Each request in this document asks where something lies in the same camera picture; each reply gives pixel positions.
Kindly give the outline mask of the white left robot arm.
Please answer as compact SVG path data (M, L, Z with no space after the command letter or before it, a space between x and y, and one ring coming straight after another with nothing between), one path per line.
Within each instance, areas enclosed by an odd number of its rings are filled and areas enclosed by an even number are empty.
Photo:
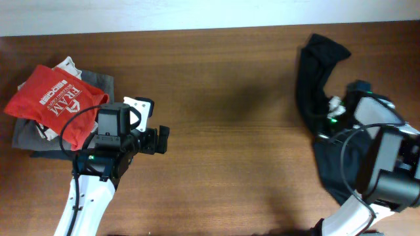
M134 156L167 151L169 127L147 126L153 100L124 97L91 110L98 112L98 128L80 150L64 152L72 161L72 180L55 235L95 235Z

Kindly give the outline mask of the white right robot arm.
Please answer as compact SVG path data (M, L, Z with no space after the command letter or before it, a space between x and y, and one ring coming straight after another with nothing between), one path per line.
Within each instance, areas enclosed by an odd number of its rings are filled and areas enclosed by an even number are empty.
M320 235L362 235L383 218L419 207L419 131L372 93L360 98L354 116L360 126L348 132L342 148L362 131L373 141L356 187L346 187L350 197L322 220Z

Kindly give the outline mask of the black leggings red waistband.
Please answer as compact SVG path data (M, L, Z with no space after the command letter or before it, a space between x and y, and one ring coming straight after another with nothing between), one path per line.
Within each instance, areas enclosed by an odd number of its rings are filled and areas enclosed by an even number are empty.
M335 66L350 55L343 45L312 34L299 55L295 90L297 108L313 137L312 150L322 187L339 205L350 197L348 188L355 186L359 166L372 142L371 136L361 131L343 146L357 124L353 113L361 97L348 99L345 95L340 103L345 113L327 117L332 98L325 94L324 87Z

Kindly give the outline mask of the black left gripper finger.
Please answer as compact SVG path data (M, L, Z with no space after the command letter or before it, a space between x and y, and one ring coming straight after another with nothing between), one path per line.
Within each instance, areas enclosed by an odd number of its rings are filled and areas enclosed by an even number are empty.
M151 118L154 110L154 101L150 98L135 97L135 107L142 116Z
M156 152L160 154L164 154L167 151L168 146L168 138L170 134L170 128L160 125L159 126L159 134L158 134L158 143Z

